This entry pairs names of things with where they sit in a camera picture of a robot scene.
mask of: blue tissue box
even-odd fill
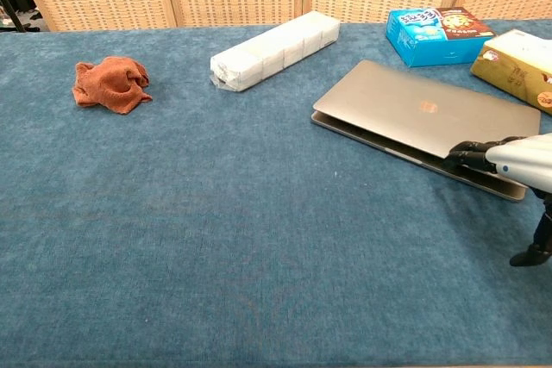
[[[494,35],[464,8],[392,10],[386,28],[407,66],[471,64]]]

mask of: silver laptop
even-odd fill
[[[541,112],[520,103],[360,62],[313,106],[312,121],[512,201],[527,188],[507,178],[446,167],[449,150],[464,140],[495,141],[539,134]]]

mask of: blue carpet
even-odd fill
[[[383,25],[216,89],[210,56],[265,29],[0,36],[0,366],[549,363],[552,268],[508,265],[541,202],[311,123],[359,60],[406,70]],[[151,103],[75,106],[75,64],[108,55]],[[519,102],[469,65],[412,71]]]

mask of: plastic wrapping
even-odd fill
[[[210,59],[211,81],[242,91],[337,40],[339,20],[311,11]]]

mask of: crumpled cloth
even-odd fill
[[[103,105],[117,114],[128,114],[152,98],[142,88],[149,85],[146,68],[131,58],[108,56],[99,65],[78,62],[72,88],[80,107]]]

